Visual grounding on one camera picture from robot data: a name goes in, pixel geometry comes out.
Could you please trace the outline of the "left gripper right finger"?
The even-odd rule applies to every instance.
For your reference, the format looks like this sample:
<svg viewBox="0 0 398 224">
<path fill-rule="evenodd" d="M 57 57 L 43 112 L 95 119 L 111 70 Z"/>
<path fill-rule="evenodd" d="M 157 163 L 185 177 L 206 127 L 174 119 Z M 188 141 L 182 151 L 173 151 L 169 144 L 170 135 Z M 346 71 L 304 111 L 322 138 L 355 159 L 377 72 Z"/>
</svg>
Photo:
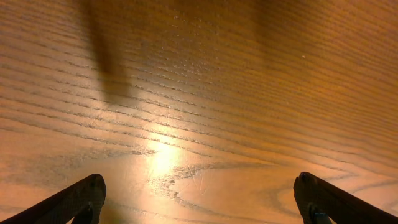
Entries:
<svg viewBox="0 0 398 224">
<path fill-rule="evenodd" d="M 304 224 L 397 224 L 397 217 L 309 173 L 294 182 L 294 198 Z"/>
</svg>

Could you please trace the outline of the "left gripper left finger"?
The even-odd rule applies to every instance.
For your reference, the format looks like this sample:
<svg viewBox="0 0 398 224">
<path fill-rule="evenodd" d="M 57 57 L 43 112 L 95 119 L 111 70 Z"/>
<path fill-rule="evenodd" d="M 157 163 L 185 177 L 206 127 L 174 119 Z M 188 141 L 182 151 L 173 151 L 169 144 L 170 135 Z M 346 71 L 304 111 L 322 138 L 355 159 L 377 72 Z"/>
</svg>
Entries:
<svg viewBox="0 0 398 224">
<path fill-rule="evenodd" d="M 1 224 L 98 224 L 106 198 L 100 174 L 91 174 Z"/>
</svg>

